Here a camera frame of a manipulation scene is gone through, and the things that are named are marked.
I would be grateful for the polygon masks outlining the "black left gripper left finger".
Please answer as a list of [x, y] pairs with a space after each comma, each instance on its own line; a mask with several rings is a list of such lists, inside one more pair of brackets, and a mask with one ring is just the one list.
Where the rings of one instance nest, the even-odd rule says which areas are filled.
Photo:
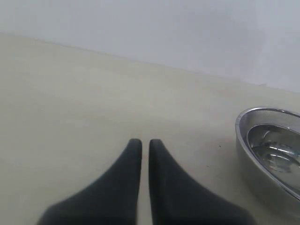
[[49, 207], [39, 225], [135, 225], [142, 142], [130, 139], [116, 162], [77, 194]]

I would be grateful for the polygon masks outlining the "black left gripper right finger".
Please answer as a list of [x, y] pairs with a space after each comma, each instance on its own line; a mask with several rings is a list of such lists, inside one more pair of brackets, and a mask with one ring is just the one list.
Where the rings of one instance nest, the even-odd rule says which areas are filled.
[[155, 225], [254, 225], [244, 208], [197, 183], [160, 139], [149, 144], [149, 189]]

